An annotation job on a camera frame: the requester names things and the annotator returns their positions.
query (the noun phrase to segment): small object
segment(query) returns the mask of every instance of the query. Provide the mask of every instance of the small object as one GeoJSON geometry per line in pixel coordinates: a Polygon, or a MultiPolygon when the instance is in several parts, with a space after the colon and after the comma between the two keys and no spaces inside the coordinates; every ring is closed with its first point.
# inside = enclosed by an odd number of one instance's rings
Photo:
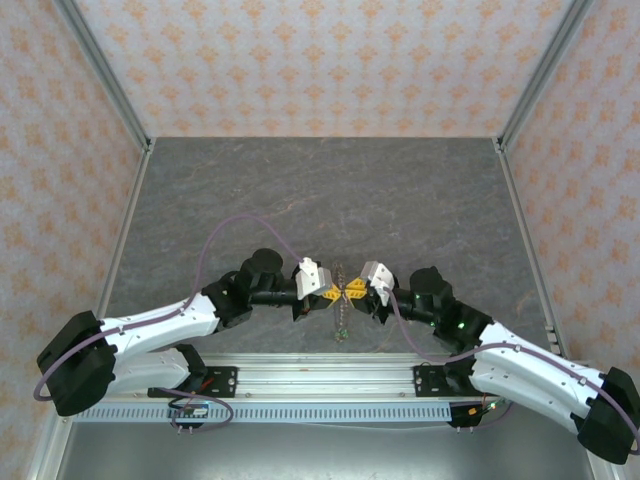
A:
{"type": "Polygon", "coordinates": [[[335,340],[338,343],[344,342],[349,338],[349,331],[347,330],[347,322],[349,316],[349,309],[351,307],[350,300],[346,293],[345,275],[342,264],[336,262],[333,264],[332,276],[336,279],[336,288],[340,294],[337,299],[337,303],[333,307],[333,313],[335,318],[335,340]]]}

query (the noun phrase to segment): metal plate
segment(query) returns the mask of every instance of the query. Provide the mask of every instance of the metal plate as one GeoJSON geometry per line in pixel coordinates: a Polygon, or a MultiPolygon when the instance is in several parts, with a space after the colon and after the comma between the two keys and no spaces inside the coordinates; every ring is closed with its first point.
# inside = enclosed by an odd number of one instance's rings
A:
{"type": "MultiPolygon", "coordinates": [[[[404,423],[448,422],[447,402],[410,403],[236,403],[234,423],[404,423]]],[[[228,418],[228,411],[217,404],[206,404],[207,414],[198,422],[216,423],[228,418]]],[[[198,402],[196,407],[203,406],[198,402]]],[[[167,423],[173,411],[166,405],[148,403],[107,403],[78,414],[75,423],[167,423]]],[[[177,418],[195,418],[179,414],[177,418]]]]}

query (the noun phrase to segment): black mounting plate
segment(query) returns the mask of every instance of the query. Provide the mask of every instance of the black mounting plate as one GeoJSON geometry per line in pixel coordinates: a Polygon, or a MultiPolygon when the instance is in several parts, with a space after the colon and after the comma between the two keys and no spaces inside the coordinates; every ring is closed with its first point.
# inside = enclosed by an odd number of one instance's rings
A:
{"type": "MultiPolygon", "coordinates": [[[[198,392],[198,395],[215,398],[234,398],[236,396],[238,367],[207,367],[207,375],[204,381],[206,382],[212,377],[213,381],[204,390],[198,392]]],[[[157,388],[150,388],[147,391],[147,395],[150,398],[176,398],[175,395],[157,388]]]]}
{"type": "Polygon", "coordinates": [[[470,384],[457,382],[455,386],[447,382],[444,365],[417,365],[413,367],[413,386],[416,397],[476,397],[483,393],[470,384]]]}

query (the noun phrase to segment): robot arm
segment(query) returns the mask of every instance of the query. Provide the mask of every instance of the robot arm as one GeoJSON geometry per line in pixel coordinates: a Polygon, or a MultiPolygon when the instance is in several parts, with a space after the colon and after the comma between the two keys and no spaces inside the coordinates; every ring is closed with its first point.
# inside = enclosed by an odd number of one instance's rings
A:
{"type": "Polygon", "coordinates": [[[368,262],[361,278],[366,294],[352,300],[358,310],[382,323],[390,313],[398,313],[434,327],[434,336],[454,354],[445,369],[454,389],[471,386],[515,401],[577,434],[580,443],[601,458],[626,462],[635,435],[606,396],[622,407],[637,431],[640,396],[628,374],[617,368],[604,374],[527,342],[457,300],[435,267],[414,272],[409,290],[398,288],[395,277],[378,262],[368,262]]]}
{"type": "Polygon", "coordinates": [[[81,348],[51,374],[47,386],[58,414],[75,415],[99,402],[107,392],[148,387],[194,390],[204,379],[204,365],[193,347],[149,352],[232,328],[249,318],[253,305],[290,306],[295,321],[331,303],[322,297],[332,286],[329,270],[304,258],[292,278],[285,279],[282,265],[277,252],[260,249],[239,271],[207,285],[190,303],[183,300],[101,321],[92,312],[75,315],[38,356],[43,374],[83,341],[101,333],[116,333],[81,348]]]}
{"type": "MultiPolygon", "coordinates": [[[[282,265],[278,253],[260,249],[240,270],[207,285],[191,302],[102,321],[92,312],[74,316],[37,360],[43,374],[59,364],[46,380],[56,410],[61,416],[77,414],[106,393],[150,387],[197,390],[206,367],[193,347],[155,350],[232,328],[250,317],[254,305],[291,307],[296,321],[311,310],[329,307],[342,295],[319,263],[304,258],[288,279],[282,265]]],[[[454,354],[444,368],[454,390],[471,387],[479,394],[515,401],[576,433],[596,455],[614,463],[626,461],[634,433],[599,392],[622,407],[637,431],[640,396],[629,375],[616,368],[605,375],[518,337],[457,300],[435,267],[414,272],[409,287],[399,288],[385,265],[367,262],[361,280],[349,284],[345,295],[356,309],[383,324],[397,313],[434,327],[434,336],[454,354]]]]}

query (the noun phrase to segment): gray surface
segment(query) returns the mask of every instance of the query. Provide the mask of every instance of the gray surface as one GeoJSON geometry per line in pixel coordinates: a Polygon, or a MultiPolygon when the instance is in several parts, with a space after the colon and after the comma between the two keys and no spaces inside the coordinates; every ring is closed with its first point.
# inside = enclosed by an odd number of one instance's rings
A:
{"type": "Polygon", "coordinates": [[[70,445],[59,480],[593,478],[574,435],[520,407],[473,435],[442,427],[232,424],[178,437],[169,425],[81,424],[70,445]]]}
{"type": "MultiPolygon", "coordinates": [[[[349,278],[367,260],[408,286],[436,265],[459,299],[548,346],[544,318],[503,173],[489,139],[158,139],[131,223],[108,314],[140,312],[186,297],[199,250],[224,218],[250,212],[271,222],[301,255],[343,263],[349,278]]],[[[250,221],[214,243],[213,281],[260,247],[285,257],[250,221]]],[[[331,311],[293,324],[288,309],[257,307],[232,330],[196,339],[201,352],[405,352],[395,321],[353,311],[350,337],[334,340],[331,311]]],[[[419,344],[443,351],[431,329],[419,344]]]]}

